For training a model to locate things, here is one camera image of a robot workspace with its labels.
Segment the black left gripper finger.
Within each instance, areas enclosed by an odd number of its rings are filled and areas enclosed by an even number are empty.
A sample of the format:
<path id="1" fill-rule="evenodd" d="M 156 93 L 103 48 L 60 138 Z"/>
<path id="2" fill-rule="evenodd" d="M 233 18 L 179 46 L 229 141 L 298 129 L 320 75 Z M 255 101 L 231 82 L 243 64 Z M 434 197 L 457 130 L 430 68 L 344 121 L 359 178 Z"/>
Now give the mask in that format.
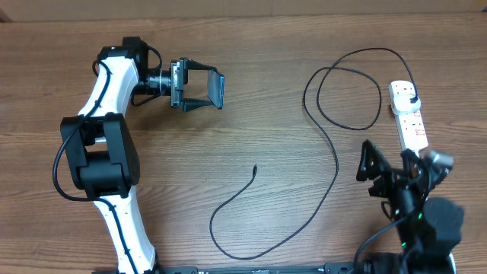
<path id="1" fill-rule="evenodd" d="M 193 59 L 186 60 L 186 69 L 187 70 L 197 70 L 197 71 L 217 71 L 218 69 L 214 66 L 205 65 L 201 62 L 197 62 Z"/>
<path id="2" fill-rule="evenodd" d="M 191 110 L 195 110 L 200 107 L 211 106 L 212 102 L 210 100 L 202 100 L 202 99 L 195 99 L 195 98 L 184 98 L 182 110 L 184 112 L 189 112 Z"/>

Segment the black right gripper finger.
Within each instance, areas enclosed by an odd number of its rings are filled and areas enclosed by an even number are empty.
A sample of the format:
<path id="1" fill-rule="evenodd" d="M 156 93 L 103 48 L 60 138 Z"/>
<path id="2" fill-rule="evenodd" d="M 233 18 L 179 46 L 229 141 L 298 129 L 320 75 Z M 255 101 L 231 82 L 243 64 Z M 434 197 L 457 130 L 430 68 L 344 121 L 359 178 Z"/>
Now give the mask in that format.
<path id="1" fill-rule="evenodd" d="M 375 180 L 378 177 L 389 178 L 389 162 L 370 140 L 365 140 L 361 147 L 361 159 L 356 174 L 357 181 Z"/>
<path id="2" fill-rule="evenodd" d="M 403 170 L 409 179 L 428 179 L 427 165 L 414 151 L 406 149 L 400 156 L 403 160 Z"/>

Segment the blue Galaxy smartphone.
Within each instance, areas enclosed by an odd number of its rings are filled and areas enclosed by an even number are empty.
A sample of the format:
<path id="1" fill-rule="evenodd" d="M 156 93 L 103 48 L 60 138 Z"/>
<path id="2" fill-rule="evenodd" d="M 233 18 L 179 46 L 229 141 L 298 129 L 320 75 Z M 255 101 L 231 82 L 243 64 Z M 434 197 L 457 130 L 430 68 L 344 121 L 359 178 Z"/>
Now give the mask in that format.
<path id="1" fill-rule="evenodd" d="M 207 97 L 221 110 L 224 106 L 224 76 L 218 71 L 208 71 Z"/>

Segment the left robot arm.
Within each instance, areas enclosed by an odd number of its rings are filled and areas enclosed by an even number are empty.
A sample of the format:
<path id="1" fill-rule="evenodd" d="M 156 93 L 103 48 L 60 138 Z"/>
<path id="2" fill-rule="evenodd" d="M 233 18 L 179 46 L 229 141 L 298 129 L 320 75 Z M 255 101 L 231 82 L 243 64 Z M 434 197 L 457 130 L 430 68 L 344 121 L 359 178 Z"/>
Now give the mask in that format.
<path id="1" fill-rule="evenodd" d="M 73 184 L 86 193 L 82 201 L 99 209 L 116 250 L 117 273 L 162 271 L 138 207 L 140 162 L 125 120 L 128 106 L 137 104 L 137 95 L 144 96 L 144 104 L 168 96 L 171 107 L 184 112 L 205 106 L 220 110 L 224 104 L 224 75 L 216 67 L 181 58 L 168 70 L 152 68 L 154 51 L 140 37 L 102 48 L 92 64 L 97 81 L 87 103 L 61 122 L 62 144 L 53 163 L 58 193 L 71 199 L 58 181 L 64 155 Z"/>

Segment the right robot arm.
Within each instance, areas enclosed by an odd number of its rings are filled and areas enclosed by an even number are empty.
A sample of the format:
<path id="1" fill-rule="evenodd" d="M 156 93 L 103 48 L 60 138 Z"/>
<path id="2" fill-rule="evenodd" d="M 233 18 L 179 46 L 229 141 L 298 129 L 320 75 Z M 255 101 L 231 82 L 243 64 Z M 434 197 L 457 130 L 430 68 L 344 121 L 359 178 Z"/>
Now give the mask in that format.
<path id="1" fill-rule="evenodd" d="M 430 192 L 452 171 L 452 156 L 430 151 L 423 157 L 406 149 L 402 168 L 391 167 L 376 145 L 366 140 L 361 147 L 356 179 L 372 181 L 368 192 L 381 198 L 381 208 L 390 224 L 368 238 L 356 251 L 355 273 L 455 273 L 452 250 L 461 241 L 464 210 Z M 395 228 L 401 253 L 361 252 L 379 236 Z"/>

